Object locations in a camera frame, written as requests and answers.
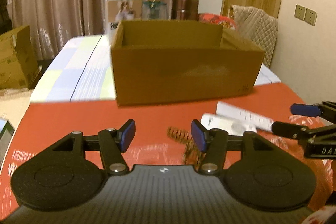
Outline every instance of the brown container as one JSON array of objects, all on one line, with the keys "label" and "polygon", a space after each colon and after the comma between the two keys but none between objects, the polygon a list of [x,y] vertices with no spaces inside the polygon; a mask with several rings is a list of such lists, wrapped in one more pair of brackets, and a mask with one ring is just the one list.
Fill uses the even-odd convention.
[{"label": "brown container", "polygon": [[0,89],[29,88],[39,72],[29,26],[0,35]]},{"label": "brown container", "polygon": [[194,20],[122,21],[111,47],[119,105],[247,94],[264,58],[237,32]]},{"label": "brown container", "polygon": [[198,20],[199,0],[173,0],[172,19]]}]

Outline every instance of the product box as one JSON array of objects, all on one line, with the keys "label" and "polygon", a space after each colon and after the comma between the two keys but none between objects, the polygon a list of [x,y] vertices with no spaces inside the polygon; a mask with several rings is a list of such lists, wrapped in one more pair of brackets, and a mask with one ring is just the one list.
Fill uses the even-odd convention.
[{"label": "product box", "polygon": [[141,19],[141,13],[142,0],[105,0],[105,33],[110,37],[120,21]]},{"label": "product box", "polygon": [[29,26],[0,35],[0,89],[29,88],[38,73]]},{"label": "product box", "polygon": [[119,105],[160,104],[252,91],[264,51],[221,25],[122,21],[111,42]]}]

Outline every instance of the logo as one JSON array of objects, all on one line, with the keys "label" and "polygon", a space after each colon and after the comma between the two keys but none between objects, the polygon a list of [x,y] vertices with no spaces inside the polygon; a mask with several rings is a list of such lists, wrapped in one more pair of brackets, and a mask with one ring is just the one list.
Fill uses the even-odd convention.
[{"label": "logo", "polygon": [[110,24],[110,29],[113,30],[113,29],[116,29],[118,27],[118,22],[115,22],[115,23],[111,23]]},{"label": "logo", "polygon": [[167,172],[169,171],[169,169],[166,168],[166,167],[162,167],[162,168],[159,169],[159,171],[160,171],[161,173],[167,173]]},{"label": "logo", "polygon": [[321,155],[336,155],[336,148],[323,147]]}]

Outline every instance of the quilted cushion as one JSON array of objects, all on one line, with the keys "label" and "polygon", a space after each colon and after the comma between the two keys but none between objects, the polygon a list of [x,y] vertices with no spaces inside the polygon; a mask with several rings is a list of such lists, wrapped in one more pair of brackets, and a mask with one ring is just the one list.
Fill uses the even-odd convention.
[{"label": "quilted cushion", "polygon": [[278,21],[264,10],[232,5],[237,31],[266,51],[263,63],[269,67],[278,35]]}]

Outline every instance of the blue gripper pad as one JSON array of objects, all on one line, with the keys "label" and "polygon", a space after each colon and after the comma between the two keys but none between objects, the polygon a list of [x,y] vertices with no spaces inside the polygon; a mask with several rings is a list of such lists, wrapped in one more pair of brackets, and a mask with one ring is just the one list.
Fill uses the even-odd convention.
[{"label": "blue gripper pad", "polygon": [[135,136],[135,121],[129,119],[118,131],[121,133],[119,149],[125,153]]},{"label": "blue gripper pad", "polygon": [[197,148],[201,152],[207,151],[207,144],[204,134],[206,130],[207,129],[198,120],[193,120],[191,122],[191,136],[193,137]]},{"label": "blue gripper pad", "polygon": [[318,106],[303,104],[293,104],[291,106],[291,113],[308,117],[317,117],[322,114]]}]

